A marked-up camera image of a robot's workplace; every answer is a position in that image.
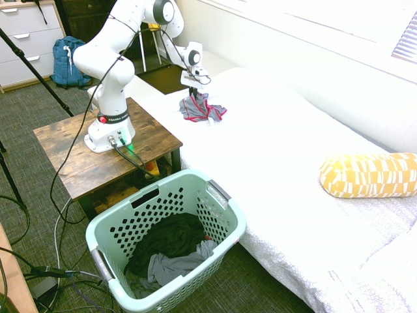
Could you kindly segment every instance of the gray clothing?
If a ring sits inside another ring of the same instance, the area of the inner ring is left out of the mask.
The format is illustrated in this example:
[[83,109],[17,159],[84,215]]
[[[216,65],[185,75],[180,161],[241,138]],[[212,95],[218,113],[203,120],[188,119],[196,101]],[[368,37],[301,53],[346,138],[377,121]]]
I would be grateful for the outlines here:
[[193,122],[207,120],[211,117],[215,121],[221,121],[226,109],[218,105],[207,103],[208,93],[198,93],[196,98],[193,95],[180,101],[180,112],[185,119]]
[[216,247],[216,242],[208,240],[201,241],[197,245],[196,252],[187,256],[170,259],[162,253],[154,254],[149,262],[148,279],[140,278],[128,270],[127,282],[135,296],[143,299],[178,276],[186,276],[209,258]]

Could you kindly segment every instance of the black tripod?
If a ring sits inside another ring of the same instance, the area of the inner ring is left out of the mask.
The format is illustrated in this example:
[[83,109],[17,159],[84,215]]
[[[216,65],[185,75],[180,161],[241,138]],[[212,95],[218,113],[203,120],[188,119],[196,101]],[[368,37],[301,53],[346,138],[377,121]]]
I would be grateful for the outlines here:
[[14,184],[13,178],[12,178],[10,172],[8,171],[8,168],[7,168],[7,165],[6,165],[6,162],[5,162],[5,158],[3,158],[3,153],[5,153],[5,152],[7,152],[6,149],[5,149],[5,146],[0,141],[0,165],[1,165],[1,168],[3,169],[3,171],[6,175],[6,178],[8,180],[8,183],[10,184],[10,187],[12,187],[12,190],[13,190],[13,193],[14,193],[16,199],[20,203],[24,204],[23,200],[22,200],[22,197],[19,194],[18,187],[16,187],[16,185]]
[[[9,46],[10,49],[12,49],[14,54],[16,54],[23,61],[23,63],[25,63],[28,69],[31,70],[31,72],[39,79],[42,85],[50,92],[50,94],[55,98],[55,100],[61,105],[62,109],[64,109],[65,112],[69,114],[69,116],[71,117],[74,116],[74,114],[71,113],[70,108],[58,97],[55,91],[53,91],[53,89],[45,82],[43,77],[36,71],[36,69],[32,66],[32,64],[28,62],[28,60],[26,60],[24,52],[21,51],[18,47],[16,47],[16,45],[7,37],[7,35],[1,28],[0,28],[0,37],[7,43],[7,46]],[[12,187],[12,190],[13,190],[14,195],[16,196],[16,199],[20,203],[23,203],[22,197],[19,194],[19,190],[14,184],[13,178],[6,166],[5,158],[3,157],[3,153],[5,152],[6,152],[5,146],[0,141],[0,165],[6,175],[8,183]]]

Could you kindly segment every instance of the dresser drawer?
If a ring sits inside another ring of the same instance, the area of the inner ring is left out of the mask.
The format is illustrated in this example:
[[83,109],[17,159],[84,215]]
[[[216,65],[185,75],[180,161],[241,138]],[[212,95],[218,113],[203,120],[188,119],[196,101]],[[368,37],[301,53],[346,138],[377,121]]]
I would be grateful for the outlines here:
[[[37,31],[9,36],[9,39],[24,52],[26,57],[33,57],[52,52],[57,39],[64,37],[61,28],[48,31]],[[19,57],[7,46],[4,40],[0,40],[0,63],[18,60]]]
[[[53,54],[42,54],[32,57],[31,64],[41,76],[53,74]],[[21,83],[35,78],[35,75],[26,67],[22,60],[0,63],[0,85],[7,87],[14,83]]]
[[64,0],[65,14],[70,16],[86,16],[109,14],[115,0]]
[[41,5],[45,19],[37,6],[0,9],[0,28],[7,36],[60,28],[53,5]]

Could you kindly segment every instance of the white wall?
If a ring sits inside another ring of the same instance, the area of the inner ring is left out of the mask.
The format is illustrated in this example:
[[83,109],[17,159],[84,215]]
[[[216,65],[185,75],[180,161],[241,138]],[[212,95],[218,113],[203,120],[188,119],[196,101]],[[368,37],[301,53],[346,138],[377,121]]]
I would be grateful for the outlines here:
[[346,125],[396,151],[417,153],[416,84],[198,0],[177,3],[185,23],[180,45],[198,41],[240,67],[273,70]]

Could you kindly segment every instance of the basket handle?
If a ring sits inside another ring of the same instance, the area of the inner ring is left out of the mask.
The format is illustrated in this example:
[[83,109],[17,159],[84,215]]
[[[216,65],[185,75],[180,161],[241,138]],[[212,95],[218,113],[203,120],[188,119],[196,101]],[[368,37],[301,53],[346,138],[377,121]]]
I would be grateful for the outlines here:
[[227,201],[229,201],[232,197],[230,197],[226,191],[222,187],[220,187],[215,181],[212,179],[208,181],[214,189],[216,189]]
[[100,271],[102,277],[109,281],[111,279],[114,279],[114,275],[113,273],[110,271],[110,268],[107,265],[107,262],[105,261],[105,259],[103,258],[103,252],[97,250],[97,248],[95,248],[94,250],[91,251],[91,256],[93,257],[94,261],[96,262],[96,265],[98,267],[98,270]]

